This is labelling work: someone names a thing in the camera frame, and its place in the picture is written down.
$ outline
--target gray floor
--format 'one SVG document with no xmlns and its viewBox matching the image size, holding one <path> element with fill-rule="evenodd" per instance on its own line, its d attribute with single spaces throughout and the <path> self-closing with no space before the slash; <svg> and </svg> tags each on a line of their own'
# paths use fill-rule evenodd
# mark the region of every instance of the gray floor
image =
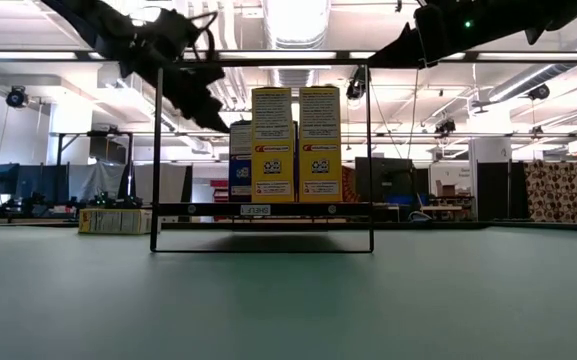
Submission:
<svg viewBox="0 0 577 360">
<path fill-rule="evenodd" d="M 576 232 L 381 232 L 374 255 L 147 248 L 0 228 L 0 359 L 577 359 Z"/>
</svg>

